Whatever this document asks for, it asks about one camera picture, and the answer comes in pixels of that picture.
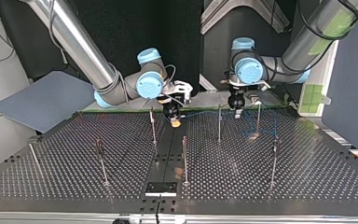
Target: black backdrop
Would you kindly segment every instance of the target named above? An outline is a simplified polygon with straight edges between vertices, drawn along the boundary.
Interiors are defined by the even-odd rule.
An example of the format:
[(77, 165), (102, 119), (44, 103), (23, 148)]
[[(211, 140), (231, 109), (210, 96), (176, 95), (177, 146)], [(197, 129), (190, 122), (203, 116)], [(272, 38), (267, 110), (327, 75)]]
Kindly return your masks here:
[[(199, 90), (202, 0), (70, 0), (106, 59), (124, 76), (139, 70), (137, 54), (157, 48), (175, 79)], [(0, 15), (28, 77), (64, 68), (48, 29), (25, 3), (0, 0)]]

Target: metal rod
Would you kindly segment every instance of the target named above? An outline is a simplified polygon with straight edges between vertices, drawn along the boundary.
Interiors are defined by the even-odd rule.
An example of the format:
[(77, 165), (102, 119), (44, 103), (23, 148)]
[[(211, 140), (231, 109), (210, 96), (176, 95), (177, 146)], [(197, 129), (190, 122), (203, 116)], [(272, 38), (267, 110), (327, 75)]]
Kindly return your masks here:
[(34, 157), (34, 161), (39, 165), (39, 160), (36, 157), (36, 153), (34, 152), (34, 146), (32, 145), (32, 143), (28, 144), (28, 146), (30, 147), (31, 151), (32, 151), (32, 155)]
[(255, 133), (258, 134), (258, 130), (260, 128), (260, 113), (261, 113), (261, 104), (258, 104), (258, 111), (257, 111), (257, 125), (255, 127)]
[(101, 167), (103, 169), (104, 184), (106, 186), (109, 186), (110, 183), (109, 183), (109, 180), (107, 179), (106, 168), (103, 163), (103, 142), (100, 137), (98, 137), (95, 140), (95, 149), (96, 149), (97, 158), (99, 159), (99, 161), (101, 163)]
[(40, 173), (40, 175), (42, 176), (42, 179), (43, 179), (42, 167), (40, 166), (39, 159), (37, 158), (36, 153), (34, 152), (34, 146), (32, 145), (32, 143), (28, 144), (28, 146), (31, 149), (32, 155), (34, 157), (34, 161), (36, 162), (37, 168), (39, 169), (39, 173)]
[(155, 127), (155, 120), (153, 117), (153, 106), (150, 108), (150, 122), (152, 123), (152, 130), (153, 130), (153, 144), (157, 144), (156, 140), (156, 127)]
[(272, 165), (271, 184), (270, 184), (271, 188), (275, 186), (275, 172), (276, 172), (276, 165), (277, 165), (277, 159), (278, 159), (280, 147), (281, 147), (280, 139), (278, 136), (275, 136), (274, 147), (273, 147), (274, 163)]
[(188, 186), (190, 183), (188, 182), (187, 177), (187, 137), (184, 136), (182, 140), (182, 150), (183, 150), (183, 157), (185, 158), (185, 186)]
[(218, 136), (218, 142), (220, 143), (221, 140), (222, 140), (222, 137), (221, 137), (221, 122), (222, 122), (222, 106), (219, 105), (219, 136)]
[(101, 158), (101, 166), (103, 167), (103, 177), (104, 177), (104, 180), (105, 180), (104, 184), (106, 186), (109, 186), (110, 184), (109, 184), (109, 181), (107, 179), (106, 169), (105, 169), (104, 164), (103, 164), (103, 158)]

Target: small object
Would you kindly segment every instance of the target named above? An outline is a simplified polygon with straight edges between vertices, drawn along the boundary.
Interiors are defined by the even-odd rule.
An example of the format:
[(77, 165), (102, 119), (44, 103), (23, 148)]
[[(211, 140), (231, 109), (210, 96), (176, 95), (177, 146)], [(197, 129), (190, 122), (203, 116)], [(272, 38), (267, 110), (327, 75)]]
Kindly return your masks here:
[(236, 109), (234, 119), (240, 119), (242, 114), (242, 109)]
[(172, 120), (171, 121), (171, 125), (173, 128), (179, 128), (179, 126), (181, 125), (182, 123), (179, 121), (179, 120)]
[(103, 163), (103, 142), (100, 137), (98, 137), (95, 140), (95, 152), (96, 152), (97, 158), (100, 161), (101, 166), (103, 168), (103, 178), (104, 178), (103, 184), (107, 187), (110, 185), (110, 183), (109, 183), (109, 180), (107, 179), (106, 169), (105, 169), (104, 163)]
[(176, 182), (149, 182), (146, 187), (146, 197), (176, 197)]
[(130, 224), (130, 222), (125, 219), (116, 219), (115, 221), (113, 221), (112, 224)]
[(185, 186), (190, 185), (187, 178), (187, 137), (184, 136), (182, 140), (182, 150), (183, 150), (183, 158), (185, 160)]
[(153, 116), (153, 106), (150, 108), (150, 122), (152, 123), (152, 129), (153, 129), (153, 144), (157, 144), (156, 140), (156, 128), (155, 128), (155, 120)]

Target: green tape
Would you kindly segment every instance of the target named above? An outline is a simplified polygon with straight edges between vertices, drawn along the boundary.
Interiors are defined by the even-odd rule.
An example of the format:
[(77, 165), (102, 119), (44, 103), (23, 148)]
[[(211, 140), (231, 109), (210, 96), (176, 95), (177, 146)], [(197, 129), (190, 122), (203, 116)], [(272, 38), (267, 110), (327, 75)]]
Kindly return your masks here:
[(322, 89), (323, 85), (311, 85), (305, 86), (304, 95), (301, 101), (300, 112), (301, 113), (317, 113), (319, 104), (322, 102)]
[[(324, 31), (324, 35), (328, 36), (341, 36), (351, 29), (353, 22), (353, 14), (349, 11), (340, 10), (338, 14), (331, 20), (330, 24)], [(320, 39), (310, 49), (309, 56), (318, 55), (324, 52), (331, 40)]]

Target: metal plate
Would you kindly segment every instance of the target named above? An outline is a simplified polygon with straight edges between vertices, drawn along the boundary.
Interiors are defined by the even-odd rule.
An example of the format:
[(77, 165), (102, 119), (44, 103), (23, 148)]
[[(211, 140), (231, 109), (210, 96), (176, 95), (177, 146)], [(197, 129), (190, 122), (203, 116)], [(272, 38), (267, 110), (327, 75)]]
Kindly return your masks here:
[[(187, 215), (335, 215), (358, 216), (358, 160), (348, 150), (301, 119), (295, 111), (265, 109), (259, 135), (257, 111), (243, 119), (224, 112), (218, 144), (218, 114), (194, 114), (173, 139), (188, 139), (188, 179), (175, 202)], [(273, 141), (282, 140), (275, 184), (271, 185)], [(171, 153), (182, 146), (172, 144)], [(172, 165), (166, 181), (178, 181)]]
[[(163, 135), (164, 121), (156, 114), (157, 136)], [(109, 187), (103, 185), (94, 151), (97, 137), (103, 142)], [(156, 154), (148, 114), (81, 114), (34, 149), (40, 169), (29, 150), (2, 165), (0, 206), (11, 204), (9, 210), (15, 211), (113, 213), (140, 213), (143, 207), (156, 206), (144, 199)]]
[(46, 133), (94, 102), (93, 93), (89, 83), (55, 71), (0, 101), (0, 113)]
[[(0, 211), (225, 216), (357, 216), (358, 160), (291, 109), (263, 109), (243, 119), (193, 113), (179, 129), (156, 114), (157, 148), (148, 114), (82, 114), (0, 165)], [(271, 186), (275, 136), (282, 140)], [(188, 139), (185, 187), (182, 138)], [(103, 139), (111, 187), (93, 143)], [(149, 182), (176, 182), (176, 197), (145, 197)]]

